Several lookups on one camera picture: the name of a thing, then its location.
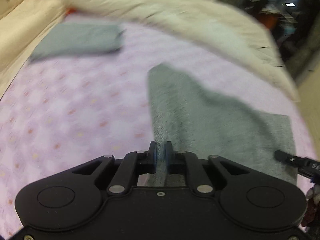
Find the folded grey-blue garment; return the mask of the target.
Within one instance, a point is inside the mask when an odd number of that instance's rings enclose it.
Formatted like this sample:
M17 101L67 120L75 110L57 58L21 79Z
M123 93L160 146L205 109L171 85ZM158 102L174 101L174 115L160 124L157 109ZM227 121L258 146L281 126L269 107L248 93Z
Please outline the folded grey-blue garment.
M29 60L112 53L123 46L123 33L124 29L119 24L100 21L63 22L57 24L40 41Z

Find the red cloth item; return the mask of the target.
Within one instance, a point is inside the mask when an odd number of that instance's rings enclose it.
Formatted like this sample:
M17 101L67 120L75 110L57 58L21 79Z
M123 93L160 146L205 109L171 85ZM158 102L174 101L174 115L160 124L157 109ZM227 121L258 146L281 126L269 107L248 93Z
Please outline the red cloth item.
M69 9L67 9L67 11L66 11L66 16L68 16L68 15L70 15L70 14L74 14L74 13L76 13L76 12L77 12L76 9L74 9L74 8L69 8Z

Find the purple checkered bed sheet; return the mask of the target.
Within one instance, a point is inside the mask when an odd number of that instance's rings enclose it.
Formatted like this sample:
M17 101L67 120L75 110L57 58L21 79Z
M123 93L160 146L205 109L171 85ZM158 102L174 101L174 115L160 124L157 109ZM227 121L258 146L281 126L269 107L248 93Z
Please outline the purple checkered bed sheet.
M21 228L14 201L25 185L104 154L121 158L153 140L147 75L166 62L208 89L289 116L298 155L316 158L295 103L213 50L123 23L114 54L26 63L1 99L1 236Z

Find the grey knit pants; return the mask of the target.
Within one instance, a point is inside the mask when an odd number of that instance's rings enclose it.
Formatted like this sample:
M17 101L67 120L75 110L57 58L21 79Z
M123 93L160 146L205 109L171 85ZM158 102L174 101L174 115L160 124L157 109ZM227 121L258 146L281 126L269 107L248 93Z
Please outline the grey knit pants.
M160 64L148 73L148 94L157 170L150 186L181 186L168 177L164 145L200 159L219 155L256 171L297 182L297 170L274 158L276 150L295 154L288 116L258 111L231 96L205 89L186 72Z

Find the cream pillow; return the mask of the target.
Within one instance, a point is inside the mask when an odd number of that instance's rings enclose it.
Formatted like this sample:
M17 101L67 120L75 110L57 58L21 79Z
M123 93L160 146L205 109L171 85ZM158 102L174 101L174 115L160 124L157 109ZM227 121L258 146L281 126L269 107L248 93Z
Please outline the cream pillow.
M1 95L65 13L61 0L24 0L1 19Z

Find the cream duvet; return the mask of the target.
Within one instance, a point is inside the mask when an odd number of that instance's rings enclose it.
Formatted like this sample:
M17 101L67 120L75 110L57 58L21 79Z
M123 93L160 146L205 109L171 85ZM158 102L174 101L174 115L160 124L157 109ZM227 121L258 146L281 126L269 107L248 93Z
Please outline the cream duvet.
M66 7L162 28L234 59L298 101L270 32L241 10L209 0L60 0Z

